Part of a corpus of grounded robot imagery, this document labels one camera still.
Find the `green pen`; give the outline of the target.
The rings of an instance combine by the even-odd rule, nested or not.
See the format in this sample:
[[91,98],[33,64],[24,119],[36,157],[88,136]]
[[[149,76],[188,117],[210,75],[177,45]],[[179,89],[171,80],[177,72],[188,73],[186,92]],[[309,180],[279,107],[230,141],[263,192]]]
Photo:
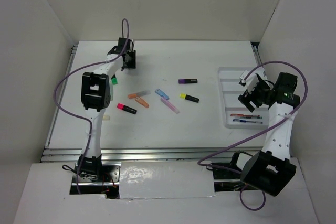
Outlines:
[[262,119],[263,117],[260,115],[243,115],[241,118],[244,119]]

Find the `red pen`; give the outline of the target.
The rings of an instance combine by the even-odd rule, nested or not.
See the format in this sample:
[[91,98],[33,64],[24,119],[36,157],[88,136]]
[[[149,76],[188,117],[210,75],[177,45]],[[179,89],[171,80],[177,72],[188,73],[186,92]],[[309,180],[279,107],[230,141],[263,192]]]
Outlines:
[[250,118],[250,117],[253,117],[253,116],[257,116],[257,115],[231,113],[230,116],[237,116],[237,117],[240,117],[240,118]]

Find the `blue pen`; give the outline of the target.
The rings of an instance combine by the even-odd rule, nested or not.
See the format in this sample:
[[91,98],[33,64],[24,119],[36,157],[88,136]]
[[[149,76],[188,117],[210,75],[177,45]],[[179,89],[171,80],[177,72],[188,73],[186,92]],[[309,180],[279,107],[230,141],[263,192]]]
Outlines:
[[233,119],[233,122],[236,123],[252,123],[252,124],[263,124],[262,121],[251,121],[251,120],[242,120],[242,119]]

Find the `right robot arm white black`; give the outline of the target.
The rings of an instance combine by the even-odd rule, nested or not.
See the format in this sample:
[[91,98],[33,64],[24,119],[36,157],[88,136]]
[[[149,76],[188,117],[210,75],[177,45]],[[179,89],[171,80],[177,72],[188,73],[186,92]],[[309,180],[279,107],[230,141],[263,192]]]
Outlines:
[[282,72],[276,83],[270,84],[256,73],[247,78],[247,89],[238,98],[250,112],[262,105],[268,106],[270,131],[262,150],[254,156],[239,153],[238,159],[230,163],[229,172],[272,196],[277,196],[296,173],[289,149],[295,109],[301,101],[295,94],[297,79]]

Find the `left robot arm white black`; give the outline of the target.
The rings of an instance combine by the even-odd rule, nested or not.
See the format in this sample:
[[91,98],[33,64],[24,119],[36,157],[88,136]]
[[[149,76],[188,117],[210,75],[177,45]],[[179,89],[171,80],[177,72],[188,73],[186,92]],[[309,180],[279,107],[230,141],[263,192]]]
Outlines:
[[108,52],[106,61],[93,72],[82,75],[81,102],[92,125],[87,129],[89,143],[81,151],[78,169],[93,182],[104,177],[100,138],[103,116],[112,98],[111,78],[119,69],[135,67],[134,41],[119,38],[118,44]]

